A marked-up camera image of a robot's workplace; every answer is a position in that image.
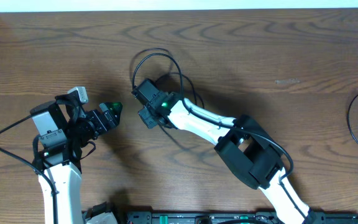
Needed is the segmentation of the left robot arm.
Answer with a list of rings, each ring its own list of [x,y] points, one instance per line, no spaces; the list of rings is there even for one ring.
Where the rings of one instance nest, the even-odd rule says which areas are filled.
[[[122,104],[101,103],[85,111],[87,96],[75,90],[56,96],[30,112],[39,135],[33,141],[32,164],[40,171],[46,223],[117,223],[107,203],[82,211],[82,149],[116,128]]]

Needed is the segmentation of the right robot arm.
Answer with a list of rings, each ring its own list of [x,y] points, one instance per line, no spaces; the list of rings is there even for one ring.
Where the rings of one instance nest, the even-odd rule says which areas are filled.
[[[288,153],[247,115],[240,118],[214,114],[179,93],[159,90],[144,80],[132,90],[143,104],[139,116],[152,129],[159,125],[189,131],[213,144],[228,169],[246,186],[261,190],[283,223],[314,223],[316,215],[304,203],[288,176],[283,157]]]

